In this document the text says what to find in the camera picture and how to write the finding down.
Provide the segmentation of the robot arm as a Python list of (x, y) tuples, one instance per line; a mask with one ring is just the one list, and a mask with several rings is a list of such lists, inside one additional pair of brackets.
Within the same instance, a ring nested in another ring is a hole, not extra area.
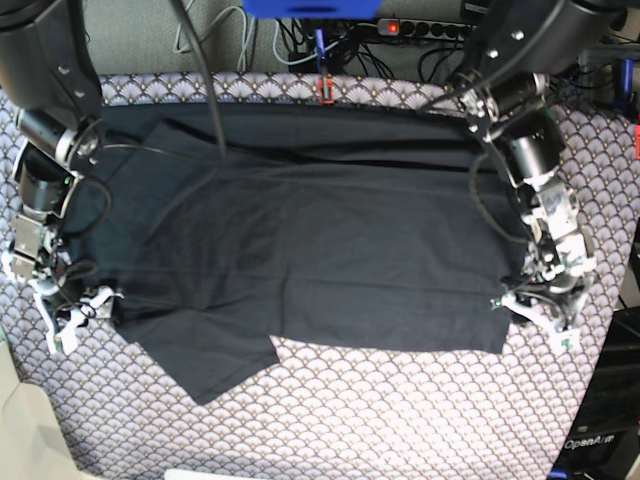
[(560, 176), (565, 143), (546, 104), (552, 76), (636, 1), (493, 1), (452, 75), (472, 135), (512, 186), (528, 233), (504, 307), (552, 334), (575, 326), (596, 277), (575, 190)]
[(112, 194), (90, 174), (103, 137), (102, 90), (82, 2), (2, 2), (1, 89), (18, 109), (15, 123), (25, 139), (14, 163), (21, 206), (8, 272), (31, 284), (51, 328), (60, 320), (86, 322), (97, 309), (82, 280), (96, 264), (64, 255), (105, 219)]

